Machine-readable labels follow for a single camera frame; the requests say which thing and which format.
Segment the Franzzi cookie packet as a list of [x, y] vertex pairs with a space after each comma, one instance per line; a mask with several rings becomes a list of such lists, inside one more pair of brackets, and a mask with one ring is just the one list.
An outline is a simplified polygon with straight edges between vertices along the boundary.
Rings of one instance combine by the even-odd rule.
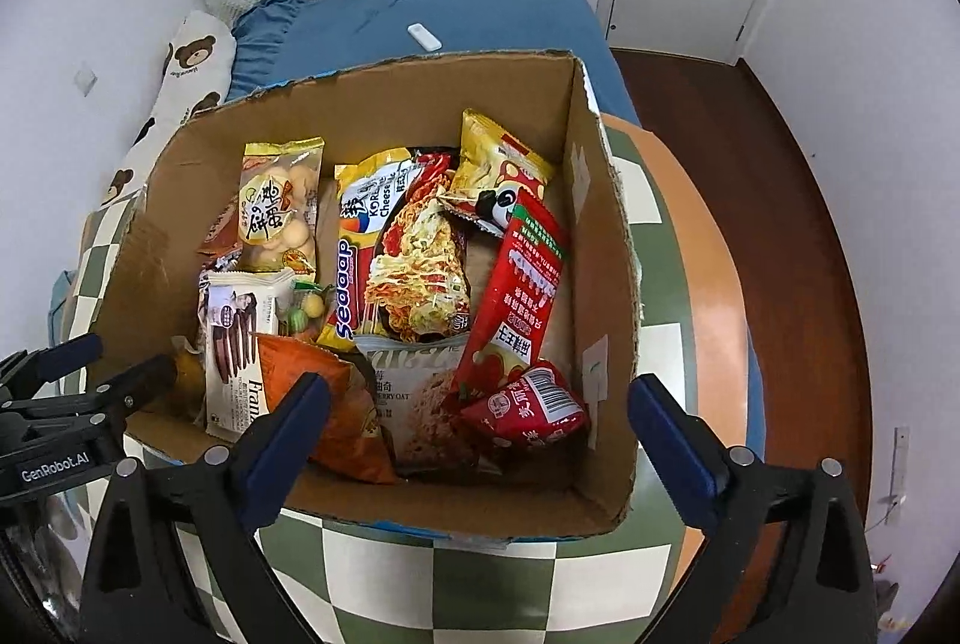
[[278, 335], [293, 298], [295, 273], [210, 273], [200, 329], [205, 371], [205, 431], [235, 441], [268, 412], [259, 358], [260, 335]]

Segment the brown snack packet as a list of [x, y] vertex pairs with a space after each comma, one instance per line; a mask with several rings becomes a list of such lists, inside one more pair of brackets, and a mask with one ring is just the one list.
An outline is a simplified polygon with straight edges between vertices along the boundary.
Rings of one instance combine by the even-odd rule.
[[238, 199], [231, 199], [197, 247], [200, 272], [229, 272], [238, 267], [242, 242], [238, 234]]

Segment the colourful candy balls bag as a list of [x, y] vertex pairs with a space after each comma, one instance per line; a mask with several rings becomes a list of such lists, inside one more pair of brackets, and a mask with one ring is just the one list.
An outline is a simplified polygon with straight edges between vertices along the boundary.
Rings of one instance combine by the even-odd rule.
[[322, 286], [298, 281], [291, 293], [290, 304], [280, 312], [280, 335], [314, 343], [329, 316], [334, 293], [331, 284]]

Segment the yellow biscuit balls packet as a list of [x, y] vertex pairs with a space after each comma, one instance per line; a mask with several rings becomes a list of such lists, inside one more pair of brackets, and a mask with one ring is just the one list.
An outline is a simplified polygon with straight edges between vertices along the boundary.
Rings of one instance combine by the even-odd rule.
[[290, 268], [298, 280], [316, 279], [324, 146], [313, 137], [244, 147], [238, 190], [239, 268], [244, 272]]

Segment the small dark red packet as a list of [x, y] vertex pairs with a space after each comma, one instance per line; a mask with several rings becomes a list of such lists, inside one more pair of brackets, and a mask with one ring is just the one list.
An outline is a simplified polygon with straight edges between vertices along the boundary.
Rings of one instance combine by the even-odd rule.
[[483, 449], [534, 452], [584, 433], [590, 416], [560, 369], [537, 361], [491, 396], [462, 408], [454, 428]]

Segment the silver oat cookie packet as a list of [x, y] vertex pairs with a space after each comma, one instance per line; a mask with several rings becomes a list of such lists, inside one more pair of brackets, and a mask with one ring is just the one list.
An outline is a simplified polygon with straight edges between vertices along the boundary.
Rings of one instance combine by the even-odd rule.
[[466, 335], [404, 343], [381, 335], [356, 341], [374, 374], [374, 403], [400, 475], [460, 472], [477, 456], [452, 426], [452, 378]]

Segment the Sedaap instant noodle packet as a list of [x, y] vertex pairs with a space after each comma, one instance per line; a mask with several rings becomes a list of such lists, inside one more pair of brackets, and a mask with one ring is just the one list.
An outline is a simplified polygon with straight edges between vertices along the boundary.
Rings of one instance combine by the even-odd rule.
[[352, 351], [361, 335], [427, 343], [469, 329], [466, 243], [439, 200], [454, 165], [449, 148], [396, 146], [334, 167], [335, 293], [320, 345]]

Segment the long red snack packet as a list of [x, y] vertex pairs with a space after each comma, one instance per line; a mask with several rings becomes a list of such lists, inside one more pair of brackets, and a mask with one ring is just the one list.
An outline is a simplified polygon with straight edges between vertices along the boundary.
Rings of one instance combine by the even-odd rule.
[[452, 392], [461, 402], [493, 394], [537, 361], [567, 247], [544, 202], [521, 190], [455, 369]]

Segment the yellow panda snack packet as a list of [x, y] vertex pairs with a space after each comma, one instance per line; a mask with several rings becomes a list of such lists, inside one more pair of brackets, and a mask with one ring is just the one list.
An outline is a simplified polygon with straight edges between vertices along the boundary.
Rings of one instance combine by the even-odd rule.
[[523, 192], [542, 200], [555, 167], [482, 112], [462, 112], [459, 166], [439, 200], [452, 215], [501, 238]]

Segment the orange panda snack packet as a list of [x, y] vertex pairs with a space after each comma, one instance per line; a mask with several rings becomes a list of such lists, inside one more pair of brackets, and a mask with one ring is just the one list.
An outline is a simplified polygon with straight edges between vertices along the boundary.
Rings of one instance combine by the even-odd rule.
[[171, 346], [176, 363], [176, 382], [169, 394], [169, 405], [179, 417], [197, 421], [205, 400], [205, 371], [200, 353], [184, 335], [174, 335]]

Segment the teddy bear print pillow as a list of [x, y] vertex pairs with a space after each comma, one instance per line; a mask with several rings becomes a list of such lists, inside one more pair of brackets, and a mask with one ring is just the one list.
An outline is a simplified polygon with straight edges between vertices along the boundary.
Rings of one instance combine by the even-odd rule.
[[236, 39], [228, 26], [203, 11], [187, 15], [167, 43], [155, 104], [110, 181], [102, 206], [139, 190], [172, 135], [195, 114], [226, 100], [235, 56]]

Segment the cardboard milk box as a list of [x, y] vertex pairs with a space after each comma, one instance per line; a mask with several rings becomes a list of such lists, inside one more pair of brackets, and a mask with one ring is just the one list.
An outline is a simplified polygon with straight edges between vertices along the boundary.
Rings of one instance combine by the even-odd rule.
[[420, 57], [210, 109], [153, 164], [94, 319], [101, 384], [205, 345], [206, 405], [239, 374], [368, 366], [391, 441], [376, 483], [320, 462], [290, 504], [430, 534], [615, 529], [638, 444], [640, 272], [583, 62]]

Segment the white remote control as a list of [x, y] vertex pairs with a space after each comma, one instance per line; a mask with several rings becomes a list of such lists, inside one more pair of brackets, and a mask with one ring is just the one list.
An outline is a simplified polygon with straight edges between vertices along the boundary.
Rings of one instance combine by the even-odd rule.
[[443, 43], [421, 23], [412, 23], [407, 26], [407, 33], [410, 34], [410, 38], [412, 38], [421, 49], [427, 52], [438, 52], [438, 50], [443, 47]]

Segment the wall socket left wall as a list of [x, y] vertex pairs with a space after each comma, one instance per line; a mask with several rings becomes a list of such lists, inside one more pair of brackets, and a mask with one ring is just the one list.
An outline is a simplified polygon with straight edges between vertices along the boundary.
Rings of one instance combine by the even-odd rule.
[[82, 64], [76, 69], [75, 75], [73, 75], [73, 85], [82, 93], [83, 98], [89, 96], [96, 83], [98, 83], [98, 75], [88, 64]]

